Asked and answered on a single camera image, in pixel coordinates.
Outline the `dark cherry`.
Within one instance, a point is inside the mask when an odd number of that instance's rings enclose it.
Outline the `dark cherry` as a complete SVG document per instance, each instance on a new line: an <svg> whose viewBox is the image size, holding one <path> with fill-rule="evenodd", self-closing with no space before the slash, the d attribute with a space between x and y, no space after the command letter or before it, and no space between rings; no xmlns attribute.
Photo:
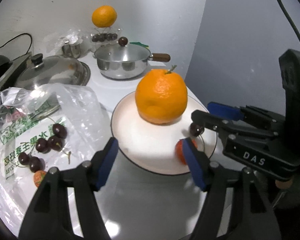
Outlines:
<svg viewBox="0 0 300 240"><path fill-rule="evenodd" d="M39 170L42 170L43 165L42 165L41 160L38 157L31 157L29 160L29 168L30 168L30 171L33 173L35 173Z"/></svg>
<svg viewBox="0 0 300 240"><path fill-rule="evenodd" d="M62 124L55 122L50 117L47 117L47 118L53 122L52 131L53 131L54 135L60 139L65 139L66 136L68 135L66 128Z"/></svg>
<svg viewBox="0 0 300 240"><path fill-rule="evenodd" d="M18 156L18 161L21 165L27 166L30 161L30 157L26 152L21 152Z"/></svg>
<svg viewBox="0 0 300 240"><path fill-rule="evenodd" d="M209 157L209 144L205 138L204 131L205 129L203 126L194 122L192 122L189 126L189 133L193 144L199 151L204 152Z"/></svg>
<svg viewBox="0 0 300 240"><path fill-rule="evenodd" d="M36 150L40 153L47 153L50 151L48 141L44 138L39 138L36 142Z"/></svg>

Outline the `red strawberry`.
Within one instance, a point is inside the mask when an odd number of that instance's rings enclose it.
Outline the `red strawberry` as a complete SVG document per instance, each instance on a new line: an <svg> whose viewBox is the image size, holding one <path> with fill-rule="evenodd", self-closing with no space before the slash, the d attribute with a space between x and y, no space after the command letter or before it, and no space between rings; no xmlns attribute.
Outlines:
<svg viewBox="0 0 300 240"><path fill-rule="evenodd" d="M33 175L33 182L36 187L39 187L41 182L43 181L44 177L46 175L46 171L44 170L38 170Z"/></svg>
<svg viewBox="0 0 300 240"><path fill-rule="evenodd" d="M187 166L187 161L186 161L185 153L184 153L184 149L183 149L184 142L185 142L185 139L180 139L176 143L175 148L174 148L174 153L175 153L175 156L180 161L180 163L183 164L184 166Z"/></svg>

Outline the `red strawberry on bag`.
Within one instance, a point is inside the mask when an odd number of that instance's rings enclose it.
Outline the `red strawberry on bag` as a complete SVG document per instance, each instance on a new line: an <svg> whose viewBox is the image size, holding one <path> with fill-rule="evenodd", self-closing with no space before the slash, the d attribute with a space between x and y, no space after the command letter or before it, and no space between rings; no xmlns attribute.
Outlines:
<svg viewBox="0 0 300 240"><path fill-rule="evenodd" d="M41 182L43 181L44 177L46 175L46 171L44 170L38 170L33 175L33 182L36 187L39 187Z"/></svg>

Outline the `large orange on plate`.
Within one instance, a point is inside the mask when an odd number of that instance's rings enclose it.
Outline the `large orange on plate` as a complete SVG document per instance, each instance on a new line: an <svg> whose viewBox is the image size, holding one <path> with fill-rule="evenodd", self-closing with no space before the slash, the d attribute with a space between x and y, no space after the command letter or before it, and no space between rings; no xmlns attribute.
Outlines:
<svg viewBox="0 0 300 240"><path fill-rule="evenodd" d="M174 70L152 69L138 83L135 103L139 115L156 125L177 120L187 107L187 87Z"/></svg>

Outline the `white round plate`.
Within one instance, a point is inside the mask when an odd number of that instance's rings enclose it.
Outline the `white round plate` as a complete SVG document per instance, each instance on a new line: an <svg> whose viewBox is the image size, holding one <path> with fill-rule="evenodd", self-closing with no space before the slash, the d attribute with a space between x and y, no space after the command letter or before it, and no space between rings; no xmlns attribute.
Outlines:
<svg viewBox="0 0 300 240"><path fill-rule="evenodd" d="M195 110L208 112L204 105L189 96L180 118L169 124L151 124L139 115L132 92L115 107L111 132L123 155L141 169L164 176L187 174L190 172L188 166L181 163L174 149L179 140L190 136L191 114Z"/></svg>

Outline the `small steel saucepan with lid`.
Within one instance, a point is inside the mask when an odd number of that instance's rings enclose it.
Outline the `small steel saucepan with lid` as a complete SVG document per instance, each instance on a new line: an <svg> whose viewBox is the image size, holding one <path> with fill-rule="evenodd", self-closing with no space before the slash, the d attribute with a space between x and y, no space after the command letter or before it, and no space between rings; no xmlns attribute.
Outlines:
<svg viewBox="0 0 300 240"><path fill-rule="evenodd" d="M141 75L149 61L169 62L166 53L152 53L148 48L131 44L121 37L116 44L98 48L94 52L100 73L110 79L126 80Z"/></svg>

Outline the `clear printed plastic bag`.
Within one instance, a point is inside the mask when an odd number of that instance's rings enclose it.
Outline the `clear printed plastic bag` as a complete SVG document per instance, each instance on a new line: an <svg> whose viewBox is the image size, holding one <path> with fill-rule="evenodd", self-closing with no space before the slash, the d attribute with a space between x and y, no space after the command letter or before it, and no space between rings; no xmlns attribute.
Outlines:
<svg viewBox="0 0 300 240"><path fill-rule="evenodd" d="M73 168L105 145L109 123L105 107L89 87L57 83L0 92L0 199L31 198L33 175L19 161L20 154L39 158L44 170ZM37 141L53 136L55 124L66 129L62 149L39 152Z"/></svg>

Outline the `glass jar with cherries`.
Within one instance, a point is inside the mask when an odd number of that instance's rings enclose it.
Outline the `glass jar with cherries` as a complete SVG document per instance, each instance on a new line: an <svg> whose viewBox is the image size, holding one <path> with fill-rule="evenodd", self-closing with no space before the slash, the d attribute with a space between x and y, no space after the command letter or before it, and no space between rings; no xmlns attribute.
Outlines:
<svg viewBox="0 0 300 240"><path fill-rule="evenodd" d="M100 47L115 44L120 38L122 28L112 25L106 28L94 28L89 34L90 51L95 52Z"/></svg>

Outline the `orange on glass jar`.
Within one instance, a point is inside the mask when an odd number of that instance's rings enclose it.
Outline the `orange on glass jar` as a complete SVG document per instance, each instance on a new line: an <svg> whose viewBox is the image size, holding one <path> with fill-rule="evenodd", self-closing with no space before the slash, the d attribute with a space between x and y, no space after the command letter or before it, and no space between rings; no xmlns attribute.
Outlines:
<svg viewBox="0 0 300 240"><path fill-rule="evenodd" d="M111 27L117 19L116 10L109 6L103 5L97 8L91 16L92 23L98 28Z"/></svg>

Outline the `silver induction cooker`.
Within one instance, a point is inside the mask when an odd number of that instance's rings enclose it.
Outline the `silver induction cooker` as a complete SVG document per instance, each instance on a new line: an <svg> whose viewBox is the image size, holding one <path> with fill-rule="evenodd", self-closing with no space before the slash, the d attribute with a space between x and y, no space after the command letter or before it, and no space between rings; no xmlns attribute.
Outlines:
<svg viewBox="0 0 300 240"><path fill-rule="evenodd" d="M0 55L0 92L6 88L13 87L17 78L27 67L27 61L32 53L27 53L15 60Z"/></svg>

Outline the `steel cup in plastic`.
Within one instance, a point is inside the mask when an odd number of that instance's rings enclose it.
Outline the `steel cup in plastic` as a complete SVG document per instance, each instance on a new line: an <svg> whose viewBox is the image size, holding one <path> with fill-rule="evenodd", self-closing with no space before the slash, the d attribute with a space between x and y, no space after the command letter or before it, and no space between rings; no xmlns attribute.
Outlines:
<svg viewBox="0 0 300 240"><path fill-rule="evenodd" d="M80 29L54 32L44 38L46 52L75 59L81 57L85 35Z"/></svg>

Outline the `large steel pot lid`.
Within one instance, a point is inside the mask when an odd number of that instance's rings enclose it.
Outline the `large steel pot lid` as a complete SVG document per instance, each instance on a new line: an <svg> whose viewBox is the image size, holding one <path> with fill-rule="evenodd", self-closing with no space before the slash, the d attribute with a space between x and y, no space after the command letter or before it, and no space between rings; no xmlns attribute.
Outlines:
<svg viewBox="0 0 300 240"><path fill-rule="evenodd" d="M61 83L85 86L90 79L90 68L73 57L33 55L25 70L19 75L15 87L34 90L41 85Z"/></svg>

